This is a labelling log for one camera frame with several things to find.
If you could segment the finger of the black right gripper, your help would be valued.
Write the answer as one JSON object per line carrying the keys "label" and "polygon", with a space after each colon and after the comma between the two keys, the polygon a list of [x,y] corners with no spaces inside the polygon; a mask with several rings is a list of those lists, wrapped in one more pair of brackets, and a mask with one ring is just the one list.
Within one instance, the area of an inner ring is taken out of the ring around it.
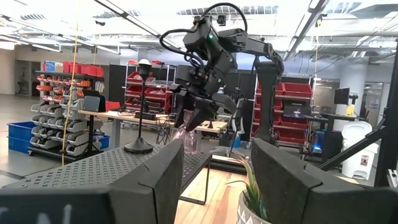
{"label": "finger of the black right gripper", "polygon": [[177,95],[177,114],[175,115],[174,127],[179,128],[183,124],[185,109],[190,108],[190,99],[188,96]]}
{"label": "finger of the black right gripper", "polygon": [[186,131],[192,131],[204,121],[214,117],[218,108],[224,108],[232,114],[237,110],[236,103],[228,95],[221,93],[214,93],[210,98],[190,93],[188,99],[195,103],[195,109],[186,124]]}

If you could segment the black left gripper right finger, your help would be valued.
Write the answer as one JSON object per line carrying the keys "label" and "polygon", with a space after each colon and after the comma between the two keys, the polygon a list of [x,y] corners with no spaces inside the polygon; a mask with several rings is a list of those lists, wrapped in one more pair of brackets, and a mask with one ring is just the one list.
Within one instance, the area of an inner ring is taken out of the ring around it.
{"label": "black left gripper right finger", "polygon": [[398,224],[398,189],[352,184],[259,138],[251,160],[272,224]]}

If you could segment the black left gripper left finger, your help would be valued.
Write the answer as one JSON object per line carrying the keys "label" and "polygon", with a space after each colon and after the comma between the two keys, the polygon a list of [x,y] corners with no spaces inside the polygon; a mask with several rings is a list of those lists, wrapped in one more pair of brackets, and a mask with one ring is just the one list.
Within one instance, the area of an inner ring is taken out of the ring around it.
{"label": "black left gripper left finger", "polygon": [[111,183],[115,224],[174,224],[183,162],[183,141],[177,139]]}

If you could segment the pink ribbed glass candle holder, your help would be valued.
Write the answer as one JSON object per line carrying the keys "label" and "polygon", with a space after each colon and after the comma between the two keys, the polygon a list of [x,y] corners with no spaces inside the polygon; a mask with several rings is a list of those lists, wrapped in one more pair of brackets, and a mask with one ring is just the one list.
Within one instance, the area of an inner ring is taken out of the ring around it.
{"label": "pink ribbed glass candle holder", "polygon": [[173,136],[173,140],[181,139],[183,141],[184,153],[186,154],[198,154],[200,148],[198,147],[198,137],[195,130],[187,131],[185,128],[193,111],[183,111],[183,124],[179,126]]}

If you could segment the black metal candlestick holder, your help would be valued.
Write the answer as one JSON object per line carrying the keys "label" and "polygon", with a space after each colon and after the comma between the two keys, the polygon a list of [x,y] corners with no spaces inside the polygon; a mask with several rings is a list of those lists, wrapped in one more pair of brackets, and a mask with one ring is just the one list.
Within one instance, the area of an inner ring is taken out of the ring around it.
{"label": "black metal candlestick holder", "polygon": [[139,68],[140,68],[139,75],[142,79],[141,108],[139,112],[139,130],[136,140],[124,146],[124,150],[126,152],[130,152],[133,154],[145,154],[153,151],[153,146],[147,143],[142,137],[142,119],[144,114],[143,110],[144,110],[144,101],[145,101],[144,90],[146,86],[146,79],[149,77],[149,72],[150,69],[152,68],[152,64],[148,61],[148,59],[140,59]]}

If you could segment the green potted plant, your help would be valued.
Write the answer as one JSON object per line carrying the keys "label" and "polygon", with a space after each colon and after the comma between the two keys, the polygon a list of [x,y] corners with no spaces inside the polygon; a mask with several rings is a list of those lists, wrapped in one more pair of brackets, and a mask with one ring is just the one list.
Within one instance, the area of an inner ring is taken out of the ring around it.
{"label": "green potted plant", "polygon": [[244,197],[246,192],[246,190],[243,190],[239,195],[236,224],[272,224],[263,220],[248,208]]}

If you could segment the computer tower with blue light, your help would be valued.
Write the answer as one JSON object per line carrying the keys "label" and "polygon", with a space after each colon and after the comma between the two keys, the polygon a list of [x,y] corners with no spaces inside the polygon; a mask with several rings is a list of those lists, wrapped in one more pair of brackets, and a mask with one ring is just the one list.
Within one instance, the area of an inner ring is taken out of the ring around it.
{"label": "computer tower with blue light", "polygon": [[324,130],[314,131],[312,136],[312,152],[314,154],[322,154],[324,142],[325,142]]}

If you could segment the wooden work table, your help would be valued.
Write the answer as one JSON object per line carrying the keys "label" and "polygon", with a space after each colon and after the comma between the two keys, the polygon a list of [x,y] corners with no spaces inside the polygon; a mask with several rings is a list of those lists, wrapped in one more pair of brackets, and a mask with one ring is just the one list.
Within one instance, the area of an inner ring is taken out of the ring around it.
{"label": "wooden work table", "polygon": [[[78,110],[80,114],[85,115],[93,115],[100,118],[111,118],[113,119],[112,126],[112,137],[109,142],[109,146],[111,149],[117,148],[120,145],[120,129],[121,129],[121,121],[127,121],[132,124],[138,124],[139,118],[135,118],[131,113],[121,113],[119,114],[116,111],[108,111],[108,112],[92,112],[85,110]],[[157,127],[158,124],[164,124],[167,127],[175,129],[174,123],[167,121],[167,114],[157,114],[157,119],[155,121],[144,119],[142,124],[144,126]],[[201,125],[195,128],[195,137],[197,139],[197,148],[200,152],[203,152],[201,148],[201,137],[202,132],[216,133],[219,134],[221,130],[227,125],[227,122],[224,121],[204,121]]]}

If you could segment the black perforated metal shelf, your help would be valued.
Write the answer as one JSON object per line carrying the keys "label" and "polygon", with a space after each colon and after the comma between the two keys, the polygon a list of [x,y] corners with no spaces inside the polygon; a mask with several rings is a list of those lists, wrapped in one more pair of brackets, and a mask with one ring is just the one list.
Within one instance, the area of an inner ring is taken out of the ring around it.
{"label": "black perforated metal shelf", "polygon": [[[140,166],[152,156],[158,155],[163,147],[155,146],[148,154],[131,154],[121,147],[72,162],[65,166],[30,176],[3,188],[12,189],[52,189],[67,187],[97,187],[110,184]],[[207,167],[204,200],[179,197],[180,200],[204,205],[207,198],[210,171],[210,154],[185,154],[180,194],[190,185],[200,171]]]}

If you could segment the small blue bin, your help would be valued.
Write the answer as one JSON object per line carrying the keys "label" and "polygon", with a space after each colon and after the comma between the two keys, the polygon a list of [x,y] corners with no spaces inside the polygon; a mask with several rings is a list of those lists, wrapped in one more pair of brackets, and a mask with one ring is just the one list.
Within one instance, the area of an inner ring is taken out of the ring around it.
{"label": "small blue bin", "polygon": [[93,138],[96,142],[99,142],[100,150],[107,149],[109,147],[109,139],[110,137],[105,134],[94,134]]}

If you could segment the shelf rack with red bins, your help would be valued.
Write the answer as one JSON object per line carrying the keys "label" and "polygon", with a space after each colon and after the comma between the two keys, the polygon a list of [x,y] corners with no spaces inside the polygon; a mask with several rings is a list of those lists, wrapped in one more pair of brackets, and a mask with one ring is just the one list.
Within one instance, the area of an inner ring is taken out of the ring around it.
{"label": "shelf rack with red bins", "polygon": [[273,127],[279,144],[290,147],[302,147],[306,141],[309,127],[307,118],[284,116],[283,109],[287,103],[300,103],[310,106],[312,87],[308,83],[278,83],[273,105]]}

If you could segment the grey monitor back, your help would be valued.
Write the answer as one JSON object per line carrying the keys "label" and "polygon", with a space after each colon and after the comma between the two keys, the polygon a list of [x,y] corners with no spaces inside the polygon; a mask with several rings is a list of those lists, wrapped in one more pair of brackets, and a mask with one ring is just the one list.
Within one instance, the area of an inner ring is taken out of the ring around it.
{"label": "grey monitor back", "polygon": [[105,97],[96,90],[83,90],[83,109],[85,111],[102,113],[106,111]]}

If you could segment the black computer monitor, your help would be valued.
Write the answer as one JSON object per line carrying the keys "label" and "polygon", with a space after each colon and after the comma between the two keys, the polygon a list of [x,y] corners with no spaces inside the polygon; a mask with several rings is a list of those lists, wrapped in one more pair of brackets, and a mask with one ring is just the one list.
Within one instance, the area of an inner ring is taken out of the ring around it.
{"label": "black computer monitor", "polygon": [[347,105],[349,102],[350,88],[339,88],[335,90],[334,104]]}

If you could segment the black rack with grey bins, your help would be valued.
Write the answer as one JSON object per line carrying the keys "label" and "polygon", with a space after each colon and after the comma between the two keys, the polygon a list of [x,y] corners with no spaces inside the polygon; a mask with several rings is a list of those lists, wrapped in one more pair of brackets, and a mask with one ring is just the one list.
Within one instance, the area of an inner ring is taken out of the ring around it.
{"label": "black rack with grey bins", "polygon": [[40,91],[39,104],[30,110],[36,115],[32,122],[31,147],[28,155],[38,153],[75,161],[100,152],[94,134],[103,134],[103,122],[93,115],[80,114],[83,90],[103,90],[103,77],[75,73],[36,71]]}

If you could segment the blue cardboard box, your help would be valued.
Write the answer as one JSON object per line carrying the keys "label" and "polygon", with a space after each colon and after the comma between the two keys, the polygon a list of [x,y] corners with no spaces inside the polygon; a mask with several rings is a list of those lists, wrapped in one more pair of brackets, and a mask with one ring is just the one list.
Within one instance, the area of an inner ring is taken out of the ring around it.
{"label": "blue cardboard box", "polygon": [[56,61],[45,61],[44,62],[44,70],[46,72],[58,72],[63,73],[63,63]]}

